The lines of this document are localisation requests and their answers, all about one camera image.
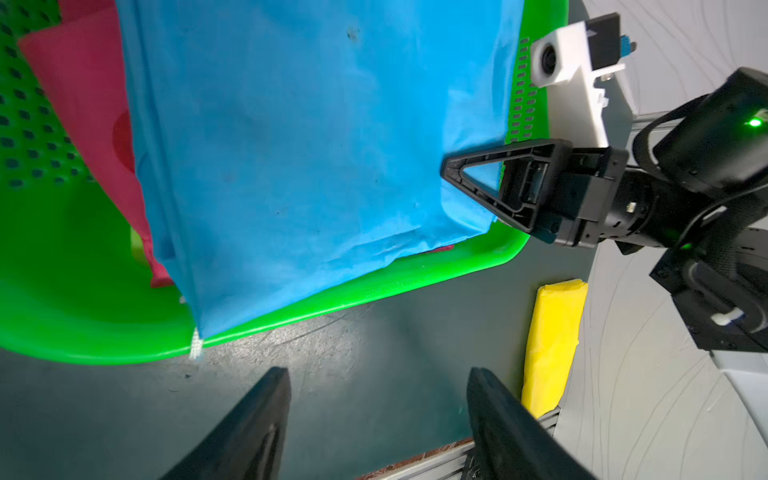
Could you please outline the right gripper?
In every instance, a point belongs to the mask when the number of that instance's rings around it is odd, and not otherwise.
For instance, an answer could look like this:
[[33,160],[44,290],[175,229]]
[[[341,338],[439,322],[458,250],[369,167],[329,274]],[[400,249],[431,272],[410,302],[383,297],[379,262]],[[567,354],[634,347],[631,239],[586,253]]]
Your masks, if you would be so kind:
[[[628,160],[625,150],[537,139],[448,157],[440,175],[501,222],[548,244],[673,247],[690,219],[690,192]],[[493,164],[501,166],[497,187],[469,174]]]

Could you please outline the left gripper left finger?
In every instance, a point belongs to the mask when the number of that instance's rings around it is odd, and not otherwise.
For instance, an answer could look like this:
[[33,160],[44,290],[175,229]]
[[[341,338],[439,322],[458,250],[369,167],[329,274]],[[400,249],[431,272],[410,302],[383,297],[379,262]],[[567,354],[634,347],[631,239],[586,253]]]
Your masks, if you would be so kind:
[[276,479],[291,401],[289,371],[270,368],[165,479]]

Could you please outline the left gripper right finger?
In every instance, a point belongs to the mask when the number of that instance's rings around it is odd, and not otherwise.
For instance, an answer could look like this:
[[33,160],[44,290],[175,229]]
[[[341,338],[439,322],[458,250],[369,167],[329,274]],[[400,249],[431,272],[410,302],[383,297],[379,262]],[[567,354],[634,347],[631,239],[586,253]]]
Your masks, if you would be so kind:
[[591,479],[488,369],[471,369],[467,402],[482,479]]

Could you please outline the yellow raincoat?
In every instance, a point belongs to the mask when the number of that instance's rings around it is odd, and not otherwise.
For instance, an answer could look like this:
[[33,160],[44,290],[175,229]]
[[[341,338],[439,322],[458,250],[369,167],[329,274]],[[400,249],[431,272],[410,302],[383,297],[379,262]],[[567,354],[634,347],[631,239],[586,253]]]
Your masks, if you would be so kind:
[[537,291],[524,360],[521,403],[536,419],[554,410],[565,392],[588,284],[580,279],[544,285]]

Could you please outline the green plastic basket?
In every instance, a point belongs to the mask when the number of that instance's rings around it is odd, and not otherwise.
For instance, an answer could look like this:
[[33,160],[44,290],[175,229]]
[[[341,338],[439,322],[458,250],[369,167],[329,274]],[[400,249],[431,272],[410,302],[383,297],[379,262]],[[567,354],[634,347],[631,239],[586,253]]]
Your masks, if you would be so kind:
[[[196,356],[221,344],[430,286],[512,260],[525,233],[496,218],[485,234],[421,254],[202,337],[173,281],[153,288],[138,234],[91,174],[22,53],[61,23],[61,1],[1,5],[1,345],[88,365]],[[532,44],[567,24],[565,1],[523,5],[503,144],[548,134],[530,79]]]

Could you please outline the blue raincoat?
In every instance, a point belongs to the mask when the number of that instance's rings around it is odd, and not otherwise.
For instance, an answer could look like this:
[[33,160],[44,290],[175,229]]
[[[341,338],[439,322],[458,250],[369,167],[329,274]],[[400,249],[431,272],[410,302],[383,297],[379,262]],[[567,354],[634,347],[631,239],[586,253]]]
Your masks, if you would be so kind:
[[154,251],[202,337],[489,231],[519,1],[121,1]]

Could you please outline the pink bunny raincoat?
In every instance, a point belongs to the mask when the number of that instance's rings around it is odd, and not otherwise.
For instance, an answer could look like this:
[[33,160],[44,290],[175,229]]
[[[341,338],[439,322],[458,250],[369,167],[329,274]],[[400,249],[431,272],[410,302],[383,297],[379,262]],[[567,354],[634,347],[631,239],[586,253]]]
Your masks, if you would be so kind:
[[59,8],[61,23],[23,37],[22,53],[91,174],[138,234],[151,286],[171,286],[154,256],[135,174],[116,4],[61,1]]

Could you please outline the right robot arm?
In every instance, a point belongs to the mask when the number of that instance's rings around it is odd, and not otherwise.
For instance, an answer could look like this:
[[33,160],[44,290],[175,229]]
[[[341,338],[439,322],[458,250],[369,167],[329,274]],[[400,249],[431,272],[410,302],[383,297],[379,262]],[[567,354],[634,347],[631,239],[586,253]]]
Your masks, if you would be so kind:
[[767,76],[741,67],[643,128],[630,150],[529,140],[445,159],[441,176],[548,244],[663,256],[652,279],[767,430]]

